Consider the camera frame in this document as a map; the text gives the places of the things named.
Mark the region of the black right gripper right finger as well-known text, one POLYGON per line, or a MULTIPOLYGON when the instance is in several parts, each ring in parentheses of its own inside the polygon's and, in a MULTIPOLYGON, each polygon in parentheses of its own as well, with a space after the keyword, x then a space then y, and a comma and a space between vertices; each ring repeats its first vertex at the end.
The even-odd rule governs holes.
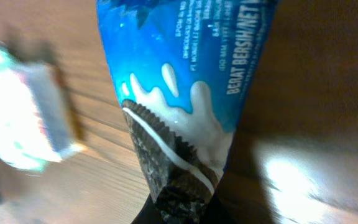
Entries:
POLYGON ((216 194, 209 202, 200 224, 236 224, 216 194))

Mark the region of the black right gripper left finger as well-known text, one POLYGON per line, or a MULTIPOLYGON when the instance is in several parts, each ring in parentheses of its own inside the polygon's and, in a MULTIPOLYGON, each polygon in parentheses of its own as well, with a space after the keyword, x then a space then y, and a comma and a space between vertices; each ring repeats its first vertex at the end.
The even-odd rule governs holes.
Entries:
POLYGON ((163 224, 162 216, 156 209, 151 195, 147 197, 142 209, 131 224, 163 224))

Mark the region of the blue Oreo cookie pack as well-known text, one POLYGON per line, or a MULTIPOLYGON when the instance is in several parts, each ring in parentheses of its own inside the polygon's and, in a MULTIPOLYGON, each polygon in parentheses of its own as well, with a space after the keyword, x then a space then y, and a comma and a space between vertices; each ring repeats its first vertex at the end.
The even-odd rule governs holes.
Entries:
POLYGON ((163 223, 200 223, 220 180, 276 1, 97 1, 119 106, 163 223))

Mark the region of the green wet wipes pack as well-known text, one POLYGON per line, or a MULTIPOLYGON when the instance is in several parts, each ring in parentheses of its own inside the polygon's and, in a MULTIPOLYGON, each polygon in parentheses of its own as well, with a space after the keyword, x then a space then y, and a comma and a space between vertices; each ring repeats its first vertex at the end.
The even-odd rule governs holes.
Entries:
POLYGON ((84 149, 72 104, 45 53, 0 44, 0 160, 42 172, 84 149))

